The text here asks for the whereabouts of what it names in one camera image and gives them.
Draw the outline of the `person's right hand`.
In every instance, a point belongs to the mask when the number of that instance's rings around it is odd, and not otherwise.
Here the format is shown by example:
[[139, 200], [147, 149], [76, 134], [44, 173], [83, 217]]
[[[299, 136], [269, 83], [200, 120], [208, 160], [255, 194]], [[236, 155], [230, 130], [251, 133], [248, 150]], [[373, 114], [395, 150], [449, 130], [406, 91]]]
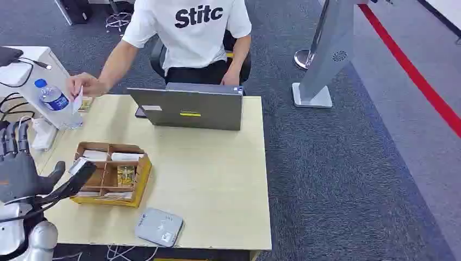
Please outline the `person's right hand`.
[[109, 91], [104, 82], [88, 73], [71, 76], [67, 79], [66, 84], [70, 100], [74, 100], [80, 93], [85, 97], [99, 97]]

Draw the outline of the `person's left hand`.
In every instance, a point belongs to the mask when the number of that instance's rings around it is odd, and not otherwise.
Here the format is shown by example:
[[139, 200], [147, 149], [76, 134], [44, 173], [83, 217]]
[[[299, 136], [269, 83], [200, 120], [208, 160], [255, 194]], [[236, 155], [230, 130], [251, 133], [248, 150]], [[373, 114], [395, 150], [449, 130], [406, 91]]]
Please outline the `person's left hand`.
[[222, 85], [240, 85], [240, 71], [229, 69], [221, 80]]

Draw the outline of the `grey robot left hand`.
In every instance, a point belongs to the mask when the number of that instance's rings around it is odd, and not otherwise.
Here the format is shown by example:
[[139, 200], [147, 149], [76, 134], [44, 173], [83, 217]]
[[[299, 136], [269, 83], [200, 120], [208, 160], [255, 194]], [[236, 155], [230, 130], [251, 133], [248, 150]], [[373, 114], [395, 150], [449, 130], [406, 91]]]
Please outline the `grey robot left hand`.
[[40, 176], [29, 149], [27, 124], [11, 123], [1, 129], [1, 202], [50, 194], [63, 176], [64, 161], [48, 176]]

